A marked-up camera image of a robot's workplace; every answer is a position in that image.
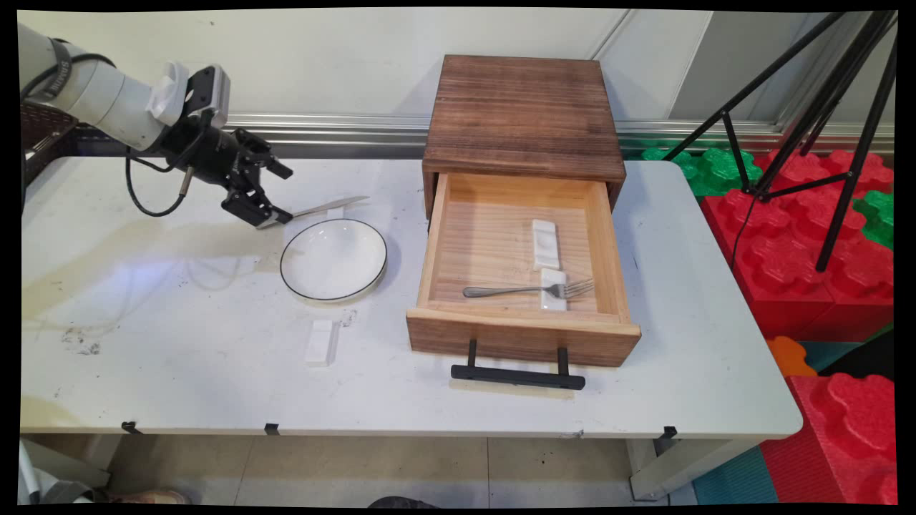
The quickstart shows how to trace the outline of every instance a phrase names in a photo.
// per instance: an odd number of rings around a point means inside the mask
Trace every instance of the white table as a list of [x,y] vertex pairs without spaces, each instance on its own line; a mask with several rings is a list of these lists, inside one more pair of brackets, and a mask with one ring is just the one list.
[[[411,352],[427,222],[416,160],[284,161],[265,173],[297,211],[370,195],[346,216],[385,237],[381,284],[349,305],[314,305],[278,273],[283,247],[323,219],[257,231],[199,181],[164,218],[141,214],[116,158],[59,159],[22,217],[20,431],[374,434],[630,439],[637,498],[675,489],[802,417],[680,170],[627,162],[614,223],[642,339],[620,368],[570,366],[582,391],[450,378],[466,357]],[[149,209],[179,174],[134,169]],[[330,367],[302,362],[311,321],[342,321]],[[478,357],[478,366],[551,365]],[[682,439],[652,459],[651,438]]]

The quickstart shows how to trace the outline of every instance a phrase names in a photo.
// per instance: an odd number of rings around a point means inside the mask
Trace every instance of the tiled floor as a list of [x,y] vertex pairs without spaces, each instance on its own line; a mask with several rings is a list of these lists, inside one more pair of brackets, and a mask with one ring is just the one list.
[[688,485],[633,502],[623,440],[127,435],[111,490],[175,488],[197,504],[443,508],[695,504]]

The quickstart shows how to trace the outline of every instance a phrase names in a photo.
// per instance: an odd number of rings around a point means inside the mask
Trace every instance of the wooden cabinet top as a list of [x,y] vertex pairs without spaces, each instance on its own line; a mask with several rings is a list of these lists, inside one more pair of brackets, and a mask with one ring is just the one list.
[[423,169],[621,182],[601,65],[445,56]]

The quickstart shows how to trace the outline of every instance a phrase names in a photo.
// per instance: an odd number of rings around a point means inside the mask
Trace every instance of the wooden cabinet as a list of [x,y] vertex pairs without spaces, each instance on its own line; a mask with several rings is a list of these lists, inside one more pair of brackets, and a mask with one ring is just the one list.
[[596,60],[448,55],[423,153],[426,215],[440,173],[601,181],[627,177]]
[[[446,56],[423,159],[430,237],[414,350],[618,367],[640,337],[627,307],[613,201],[626,177],[596,61]],[[540,284],[531,222],[554,222],[567,311],[536,293],[466,299],[466,286]]]

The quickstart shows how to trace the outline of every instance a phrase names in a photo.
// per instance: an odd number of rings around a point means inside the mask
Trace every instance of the white chopstick rest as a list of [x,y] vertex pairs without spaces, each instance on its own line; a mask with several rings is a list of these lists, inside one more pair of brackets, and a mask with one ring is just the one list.
[[334,339],[337,335],[335,323],[331,320],[316,320],[311,323],[309,346],[305,349],[305,364],[308,367],[327,367],[333,361]]
[[[548,288],[554,284],[566,284],[566,273],[549,268],[540,269],[540,286]],[[566,311],[566,299],[557,299],[547,291],[540,291],[540,308],[542,310]]]
[[545,220],[531,221],[531,241],[534,242],[534,269],[560,269],[560,251],[557,246],[557,226]]

